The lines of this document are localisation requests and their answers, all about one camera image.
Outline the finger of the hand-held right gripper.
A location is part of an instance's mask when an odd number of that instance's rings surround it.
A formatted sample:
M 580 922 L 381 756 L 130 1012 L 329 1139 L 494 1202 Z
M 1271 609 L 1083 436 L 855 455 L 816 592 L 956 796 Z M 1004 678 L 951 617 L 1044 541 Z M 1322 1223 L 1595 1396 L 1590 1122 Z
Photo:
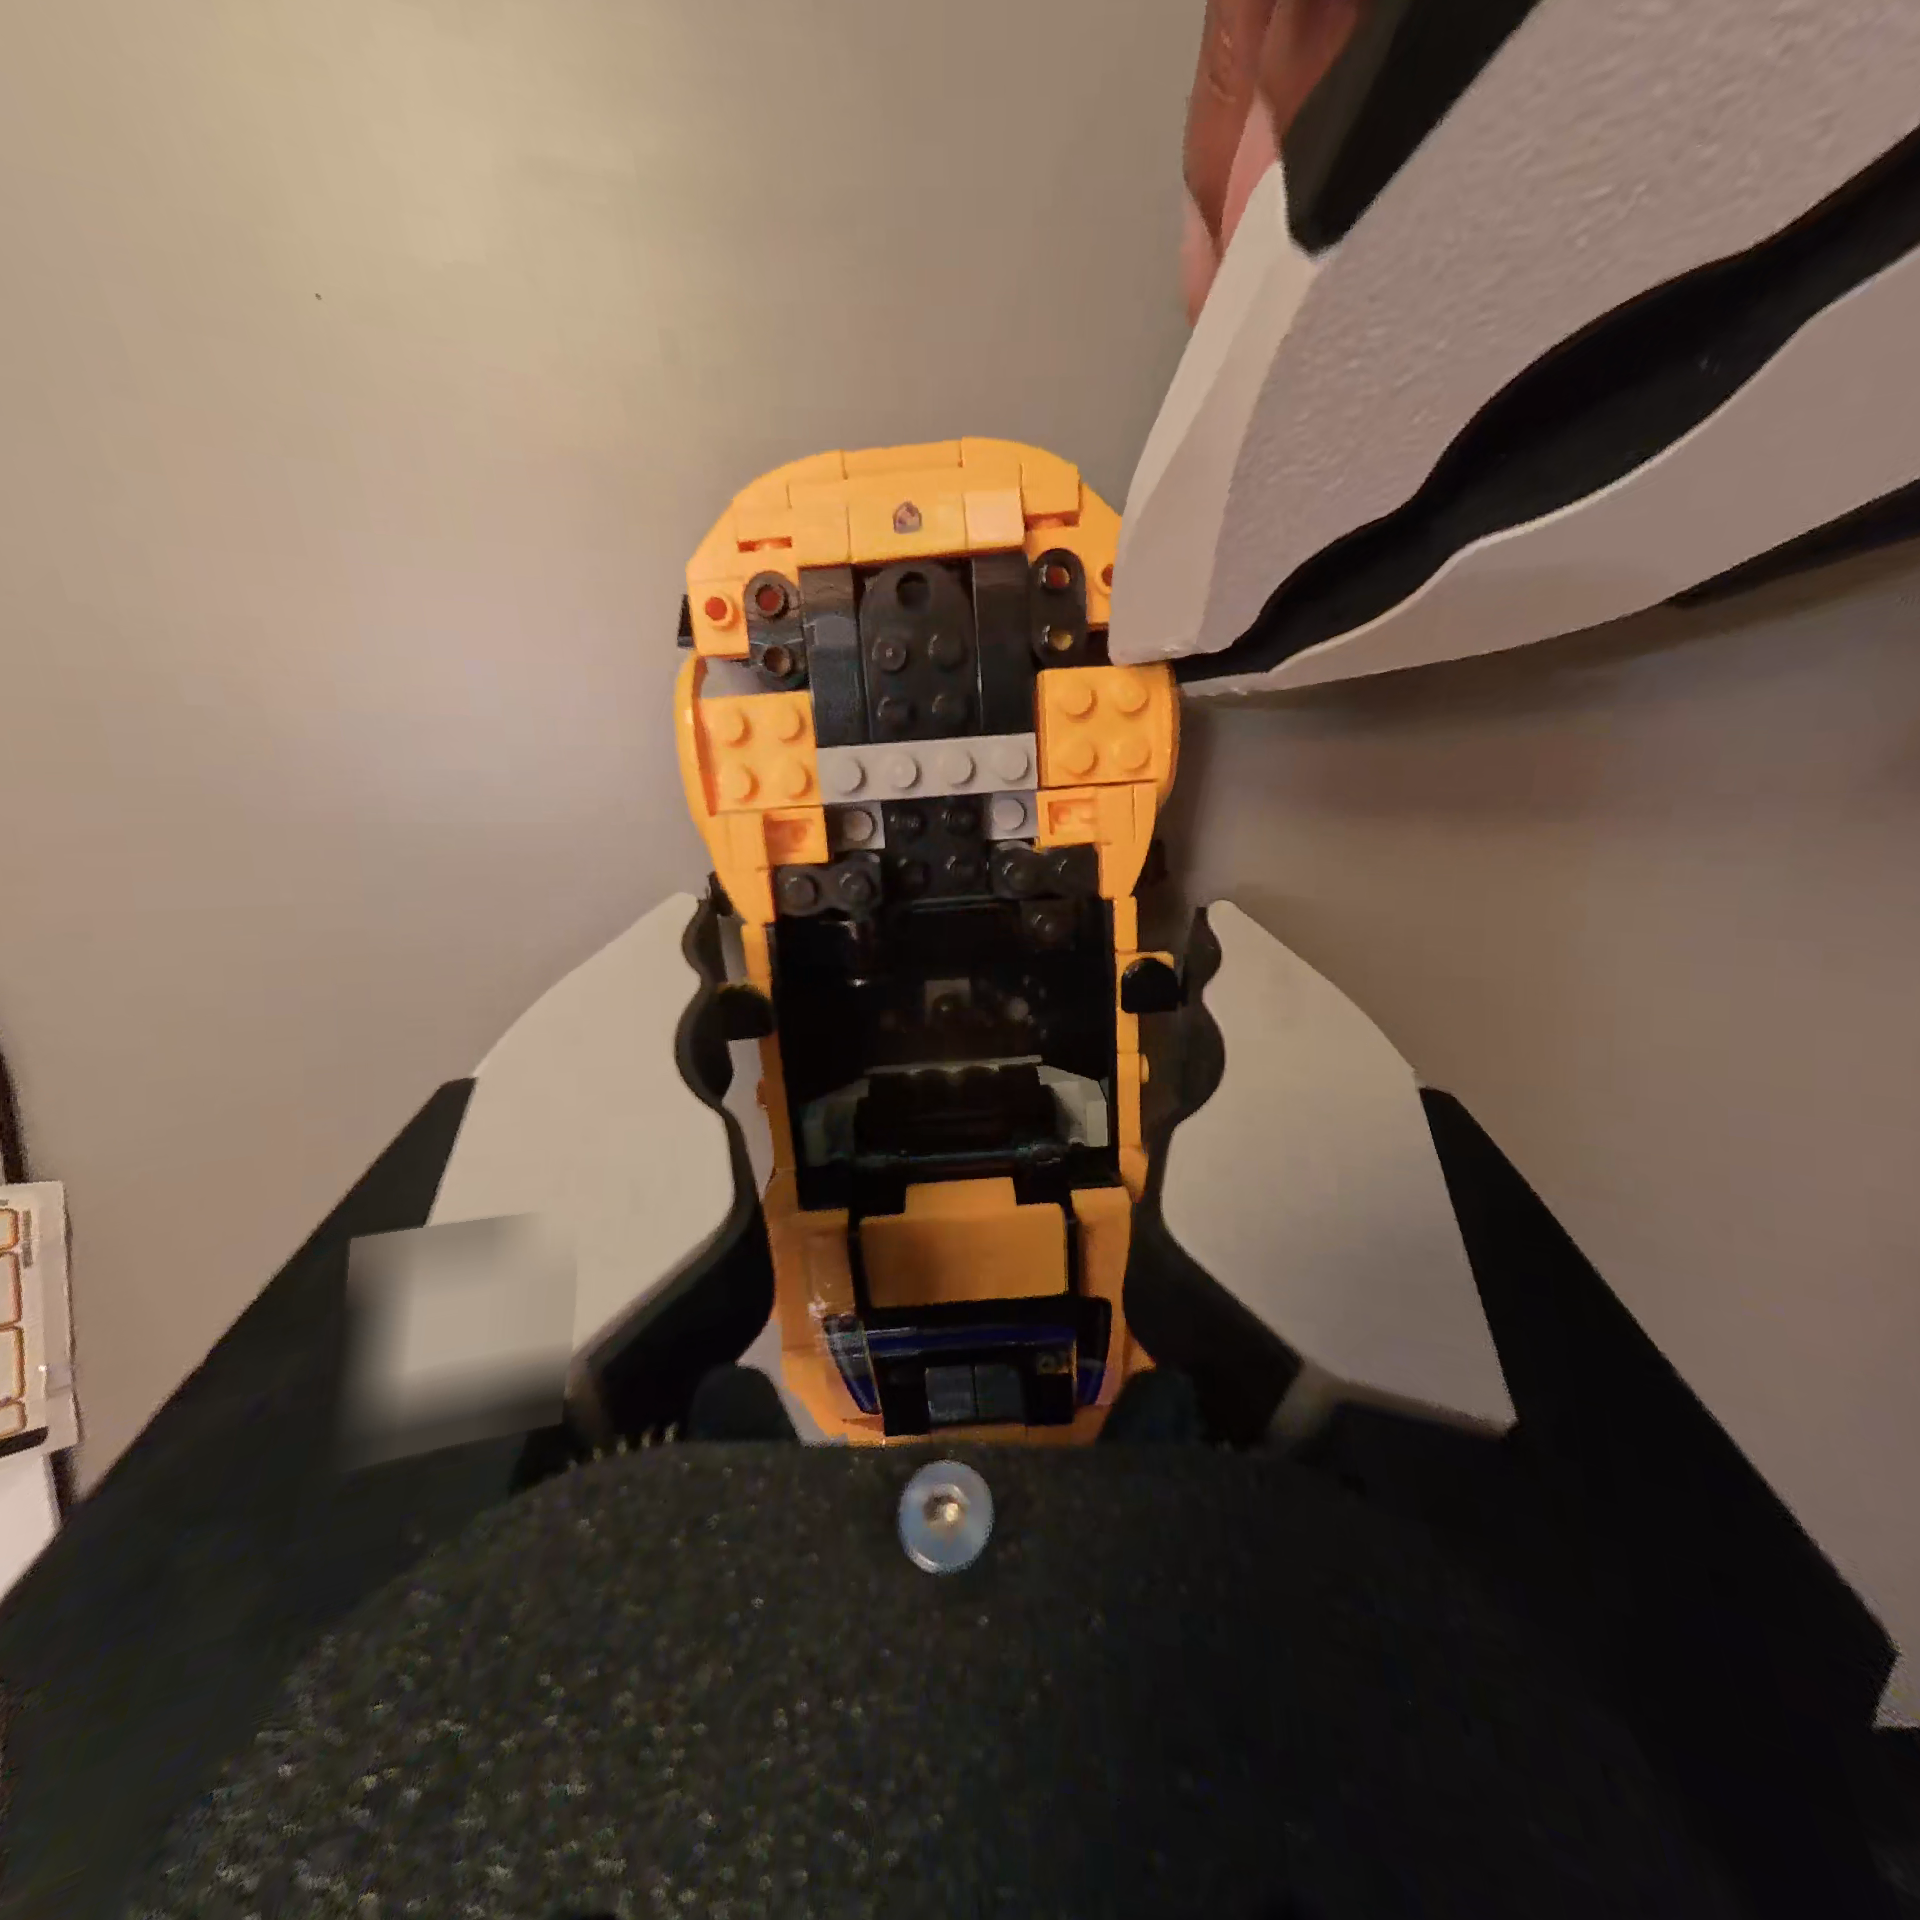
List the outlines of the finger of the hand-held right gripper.
M 1329 251 L 1265 173 L 1126 501 L 1116 658 L 1275 664 L 1916 324 L 1916 2 L 1542 2 Z
M 1740 592 L 1916 520 L 1916 324 L 1806 324 L 1711 418 L 1601 492 L 1468 541 L 1401 603 L 1287 658 L 1183 658 L 1253 699 L 1494 657 Z

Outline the orange lego car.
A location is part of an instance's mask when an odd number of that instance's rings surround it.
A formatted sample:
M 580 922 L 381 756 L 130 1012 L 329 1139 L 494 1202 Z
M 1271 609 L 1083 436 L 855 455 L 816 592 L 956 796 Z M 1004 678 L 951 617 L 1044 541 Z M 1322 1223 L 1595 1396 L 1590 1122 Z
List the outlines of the orange lego car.
M 1121 516 L 1015 440 L 825 451 L 685 566 L 671 728 L 757 1046 L 780 1385 L 832 1444 L 1089 1444 L 1148 1366 L 1140 941 L 1173 669 Z

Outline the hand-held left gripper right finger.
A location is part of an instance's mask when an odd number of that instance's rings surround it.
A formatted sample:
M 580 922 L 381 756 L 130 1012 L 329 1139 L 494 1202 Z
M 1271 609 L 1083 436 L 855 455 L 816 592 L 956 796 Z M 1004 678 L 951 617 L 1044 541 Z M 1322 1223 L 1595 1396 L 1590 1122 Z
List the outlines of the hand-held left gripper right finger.
M 1229 902 L 1189 935 L 1123 1307 L 1216 1435 L 1339 1407 L 1479 1435 L 1515 1424 L 1415 1071 Z

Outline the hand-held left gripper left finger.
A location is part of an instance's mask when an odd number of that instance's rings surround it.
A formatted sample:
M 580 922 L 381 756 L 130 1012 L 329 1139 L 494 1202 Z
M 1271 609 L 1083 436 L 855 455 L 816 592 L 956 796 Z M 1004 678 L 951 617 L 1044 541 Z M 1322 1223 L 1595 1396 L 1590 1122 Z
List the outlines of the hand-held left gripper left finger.
M 773 1267 L 729 1110 L 714 899 L 671 894 L 554 982 L 474 1071 L 434 1228 L 514 1218 L 571 1339 L 579 1424 L 685 1424 L 754 1351 Z

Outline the sticker sheet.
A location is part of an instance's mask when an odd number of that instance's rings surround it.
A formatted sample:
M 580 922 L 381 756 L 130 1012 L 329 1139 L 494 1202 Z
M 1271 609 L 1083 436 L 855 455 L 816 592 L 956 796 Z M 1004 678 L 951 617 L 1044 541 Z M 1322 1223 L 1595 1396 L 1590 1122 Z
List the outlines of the sticker sheet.
M 4 1452 L 77 1444 L 63 1183 L 4 1187 Z

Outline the person's right hand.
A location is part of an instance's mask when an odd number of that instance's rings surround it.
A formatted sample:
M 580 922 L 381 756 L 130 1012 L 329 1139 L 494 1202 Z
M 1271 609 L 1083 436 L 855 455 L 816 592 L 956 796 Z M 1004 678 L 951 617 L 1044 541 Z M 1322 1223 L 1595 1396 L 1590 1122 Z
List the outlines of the person's right hand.
M 1203 2 L 1183 140 L 1183 299 L 1198 320 L 1280 138 L 1348 46 L 1364 2 Z

